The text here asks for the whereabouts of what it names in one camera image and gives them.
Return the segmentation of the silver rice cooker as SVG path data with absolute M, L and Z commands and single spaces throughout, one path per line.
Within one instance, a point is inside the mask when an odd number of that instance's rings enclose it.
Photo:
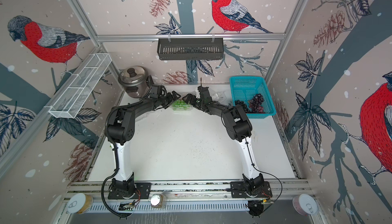
M 154 84 L 151 75 L 141 66 L 131 66 L 124 69 L 118 76 L 118 82 L 127 95 L 132 98 L 146 96 Z

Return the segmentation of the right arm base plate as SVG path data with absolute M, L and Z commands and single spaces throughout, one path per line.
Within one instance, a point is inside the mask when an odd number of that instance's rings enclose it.
M 267 181 L 262 184 L 257 183 L 255 186 L 251 186 L 246 181 L 234 181 L 230 182 L 230 187 L 226 188 L 226 191 L 231 193 L 232 198 L 273 197 L 270 184 Z

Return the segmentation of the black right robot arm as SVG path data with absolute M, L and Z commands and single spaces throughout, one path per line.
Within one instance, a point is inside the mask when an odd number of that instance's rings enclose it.
M 254 160 L 251 144 L 253 127 L 244 109 L 239 105 L 228 106 L 213 100 L 208 87 L 199 86 L 198 93 L 199 97 L 189 93 L 182 100 L 200 111 L 220 117 L 228 136 L 236 141 L 239 148 L 245 192 L 249 196 L 261 194 L 264 176 Z

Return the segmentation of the white tape roll right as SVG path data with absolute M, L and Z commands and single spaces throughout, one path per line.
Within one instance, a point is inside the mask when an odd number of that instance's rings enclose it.
M 318 206 L 313 197 L 301 194 L 293 198 L 293 207 L 300 215 L 314 215 L 318 212 Z

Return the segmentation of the white tape roll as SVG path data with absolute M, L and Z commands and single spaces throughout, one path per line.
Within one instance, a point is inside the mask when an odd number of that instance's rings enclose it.
M 293 207 L 300 215 L 314 215 L 318 212 L 318 206 L 313 197 L 301 194 L 293 198 Z
M 71 214 L 84 214 L 91 209 L 93 203 L 91 195 L 77 193 L 68 201 L 67 211 Z

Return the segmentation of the dark purple grape bunch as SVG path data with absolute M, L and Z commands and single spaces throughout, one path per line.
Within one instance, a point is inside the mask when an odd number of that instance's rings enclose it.
M 250 112 L 264 113 L 264 107 L 262 105 L 263 102 L 264 98 L 260 93 L 254 95 L 253 98 L 248 101 Z

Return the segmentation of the black grape bunch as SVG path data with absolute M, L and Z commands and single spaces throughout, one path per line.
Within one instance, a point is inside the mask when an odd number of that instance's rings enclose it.
M 249 109 L 249 107 L 247 106 L 247 104 L 244 101 L 236 100 L 235 105 L 240 105 L 243 108 L 243 110 L 245 111 L 245 113 L 247 113 L 247 114 L 251 113 L 251 110 Z

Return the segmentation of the white tape roll left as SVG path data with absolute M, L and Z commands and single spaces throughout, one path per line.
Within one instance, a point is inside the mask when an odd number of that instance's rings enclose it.
M 91 195 L 77 193 L 68 201 L 67 211 L 71 214 L 84 214 L 91 209 L 93 203 Z

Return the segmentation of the small round silver light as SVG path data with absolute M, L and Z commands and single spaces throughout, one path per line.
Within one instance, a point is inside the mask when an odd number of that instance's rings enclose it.
M 163 194 L 153 194 L 150 199 L 152 208 L 163 208 L 165 203 L 165 196 Z

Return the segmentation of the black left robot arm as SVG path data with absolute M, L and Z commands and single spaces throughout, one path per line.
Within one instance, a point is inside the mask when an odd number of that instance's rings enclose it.
M 115 170 L 104 182 L 111 180 L 108 199 L 130 199 L 149 197 L 150 185 L 135 184 L 131 167 L 131 139 L 135 134 L 136 118 L 159 109 L 167 109 L 181 97 L 175 91 L 169 92 L 163 85 L 152 84 L 148 93 L 139 101 L 113 107 L 109 112 L 104 134 L 112 144 Z

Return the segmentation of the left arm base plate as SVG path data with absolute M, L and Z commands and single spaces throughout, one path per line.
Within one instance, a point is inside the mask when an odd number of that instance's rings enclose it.
M 108 199 L 126 200 L 126 199 L 148 199 L 151 190 L 151 183 L 140 182 L 127 183 L 125 181 L 114 180 L 109 188 Z

